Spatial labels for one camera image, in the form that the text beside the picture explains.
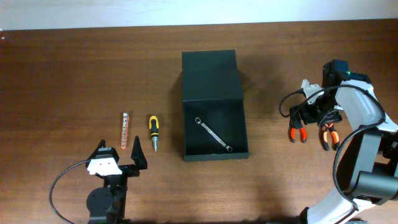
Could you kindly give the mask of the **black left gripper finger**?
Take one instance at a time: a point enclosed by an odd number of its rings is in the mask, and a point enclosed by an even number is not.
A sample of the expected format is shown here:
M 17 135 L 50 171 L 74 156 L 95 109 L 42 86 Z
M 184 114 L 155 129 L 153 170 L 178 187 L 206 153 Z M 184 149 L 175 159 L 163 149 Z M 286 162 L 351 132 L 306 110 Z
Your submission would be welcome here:
M 96 149 L 91 153 L 91 155 L 89 156 L 89 159 L 94 159 L 96 156 L 101 155 L 102 154 L 102 148 L 105 148 L 106 145 L 106 141 L 104 139 L 102 139 L 99 144 L 97 145 Z
M 147 160 L 142 151 L 141 142 L 138 136 L 134 138 L 134 144 L 131 153 L 131 159 L 134 161 L 137 169 L 147 169 Z

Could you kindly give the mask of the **silver ring wrench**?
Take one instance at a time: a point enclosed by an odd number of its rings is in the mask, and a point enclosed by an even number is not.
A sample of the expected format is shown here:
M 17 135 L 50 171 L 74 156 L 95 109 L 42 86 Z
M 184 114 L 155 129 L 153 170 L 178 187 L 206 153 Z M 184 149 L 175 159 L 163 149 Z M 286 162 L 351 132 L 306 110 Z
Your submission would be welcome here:
M 218 143 L 220 143 L 228 152 L 232 152 L 233 148 L 227 145 L 219 136 L 217 136 L 199 117 L 195 118 L 195 122 L 202 126 Z

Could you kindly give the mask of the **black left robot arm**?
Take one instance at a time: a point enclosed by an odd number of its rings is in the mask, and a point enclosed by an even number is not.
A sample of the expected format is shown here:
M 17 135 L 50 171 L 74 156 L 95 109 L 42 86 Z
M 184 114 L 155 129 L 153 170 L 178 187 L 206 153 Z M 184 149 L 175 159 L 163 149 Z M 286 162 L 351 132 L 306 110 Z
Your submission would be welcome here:
M 132 223 L 125 217 L 127 180 L 138 177 L 140 172 L 135 164 L 119 165 L 118 160 L 115 148 L 107 147 L 102 139 L 86 162 L 89 174 L 103 180 L 103 185 L 92 190 L 86 199 L 89 224 Z

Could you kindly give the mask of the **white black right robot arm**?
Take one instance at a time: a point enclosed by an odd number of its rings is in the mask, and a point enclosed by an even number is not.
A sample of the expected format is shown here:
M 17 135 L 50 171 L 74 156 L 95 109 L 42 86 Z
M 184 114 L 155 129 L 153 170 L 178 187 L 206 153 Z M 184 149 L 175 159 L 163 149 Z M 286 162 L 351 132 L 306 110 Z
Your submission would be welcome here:
M 182 59 L 185 155 L 188 162 L 249 156 L 243 89 L 234 58 L 186 52 Z M 348 223 L 363 210 L 397 199 L 397 125 L 376 99 L 368 76 L 344 60 L 323 66 L 321 85 L 303 80 L 302 103 L 289 109 L 289 139 L 320 128 L 324 150 L 336 152 L 334 186 L 305 208 L 299 223 Z

